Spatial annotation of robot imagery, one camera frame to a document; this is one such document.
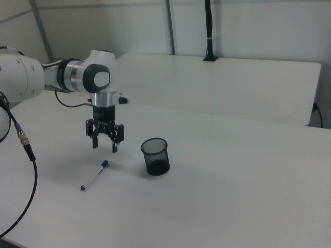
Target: white wall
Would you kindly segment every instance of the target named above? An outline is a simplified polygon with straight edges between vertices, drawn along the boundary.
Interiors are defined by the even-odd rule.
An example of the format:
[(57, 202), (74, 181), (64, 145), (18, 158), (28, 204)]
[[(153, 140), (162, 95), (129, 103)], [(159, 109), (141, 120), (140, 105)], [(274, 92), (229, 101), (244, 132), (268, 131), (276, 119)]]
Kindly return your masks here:
[[(212, 5), (215, 54), (321, 63), (315, 100), (320, 105), (325, 127), (331, 128), (331, 2), (222, 2)], [(203, 56), (207, 46), (204, 1), (172, 0), (171, 4), (176, 53)], [(311, 124), (320, 126), (317, 112)]]
[[(36, 2), (54, 57), (85, 58), (95, 48), (116, 57), (171, 53), (166, 0)], [(204, 0), (170, 0), (170, 5), (176, 54), (203, 56)], [(212, 9), (218, 56), (321, 63), (315, 100), (324, 127), (331, 128), (331, 1), (216, 0)], [(317, 112), (311, 124), (320, 126)]]
[(0, 0), (0, 34), (0, 45), (15, 47), (41, 63), (48, 61), (28, 0)]
[(163, 53), (170, 49), (164, 4), (153, 1), (37, 1), (54, 57), (84, 59), (91, 49)]

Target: blue pen cap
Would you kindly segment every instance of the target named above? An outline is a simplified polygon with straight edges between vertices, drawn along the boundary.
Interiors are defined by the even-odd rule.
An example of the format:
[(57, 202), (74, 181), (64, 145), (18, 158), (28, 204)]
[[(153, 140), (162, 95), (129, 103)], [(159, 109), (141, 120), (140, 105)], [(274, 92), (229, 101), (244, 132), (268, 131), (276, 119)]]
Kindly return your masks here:
[(108, 165), (108, 161), (107, 161), (107, 160), (103, 161), (103, 163), (101, 164), (101, 166), (102, 166), (103, 168), (105, 168), (107, 165)]

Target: white tabletop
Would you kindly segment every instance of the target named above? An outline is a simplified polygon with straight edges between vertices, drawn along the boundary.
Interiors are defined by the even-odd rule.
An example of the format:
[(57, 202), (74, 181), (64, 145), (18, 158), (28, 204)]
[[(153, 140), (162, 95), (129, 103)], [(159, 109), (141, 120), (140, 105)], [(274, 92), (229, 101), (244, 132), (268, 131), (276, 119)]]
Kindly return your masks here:
[(135, 103), (308, 125), (321, 64), (128, 53), (118, 88)]
[[(64, 95), (68, 104), (82, 95)], [(328, 247), (331, 132), (129, 104), (116, 107), (125, 140), (111, 153), (85, 136), (90, 107), (44, 91), (13, 109), (37, 157), (39, 182), (6, 237), (25, 247)], [(140, 145), (168, 141), (171, 168), (145, 171)], [(33, 167), (14, 128), (0, 144), (0, 233), (23, 210)], [(85, 192), (80, 185), (110, 164)]]

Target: mesh cup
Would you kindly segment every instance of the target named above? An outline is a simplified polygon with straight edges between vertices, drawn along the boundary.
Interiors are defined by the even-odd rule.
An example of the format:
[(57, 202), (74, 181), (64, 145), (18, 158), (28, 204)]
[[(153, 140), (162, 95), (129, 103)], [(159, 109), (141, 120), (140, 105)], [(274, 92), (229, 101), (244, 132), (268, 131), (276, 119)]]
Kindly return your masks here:
[(150, 175), (160, 176), (170, 169), (167, 147), (168, 143), (162, 138), (150, 138), (141, 145)]

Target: cable connector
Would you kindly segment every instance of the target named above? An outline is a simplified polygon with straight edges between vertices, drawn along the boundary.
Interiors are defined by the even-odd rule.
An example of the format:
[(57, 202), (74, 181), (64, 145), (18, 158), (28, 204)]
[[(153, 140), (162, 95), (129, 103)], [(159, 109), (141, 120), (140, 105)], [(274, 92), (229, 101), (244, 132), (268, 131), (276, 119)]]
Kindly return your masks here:
[(17, 132), (17, 136), (19, 137), (19, 139), (22, 143), (22, 146), (26, 146), (30, 143), (23, 130)]

